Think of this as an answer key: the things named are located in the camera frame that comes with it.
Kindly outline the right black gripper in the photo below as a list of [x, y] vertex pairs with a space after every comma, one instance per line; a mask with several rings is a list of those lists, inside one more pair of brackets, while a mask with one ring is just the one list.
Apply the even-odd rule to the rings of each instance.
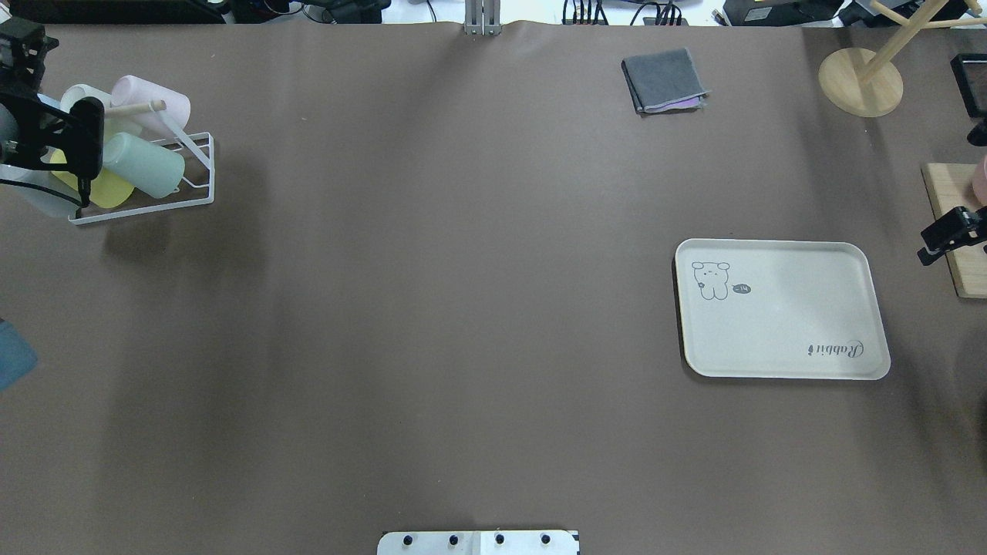
[[917, 250], [923, 266], [931, 266], [945, 253], [986, 241], [986, 207], [969, 210], [956, 205], [935, 219], [922, 232], [924, 247]]

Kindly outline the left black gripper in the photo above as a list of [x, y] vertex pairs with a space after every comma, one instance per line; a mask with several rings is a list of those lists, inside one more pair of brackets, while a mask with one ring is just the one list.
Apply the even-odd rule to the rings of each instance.
[[[2, 105], [11, 113], [18, 130], [14, 138], [2, 141], [3, 164], [31, 171], [73, 173], [78, 179], [78, 196], [21, 180], [4, 178], [2, 182], [39, 190], [74, 205], [89, 205], [91, 182], [103, 168], [103, 103], [95, 97], [84, 97], [64, 112], [39, 98], [46, 54], [59, 45], [57, 39], [46, 35], [39, 22], [24, 18], [4, 21], [1, 43]], [[64, 153], [64, 163], [49, 163], [56, 149]]]

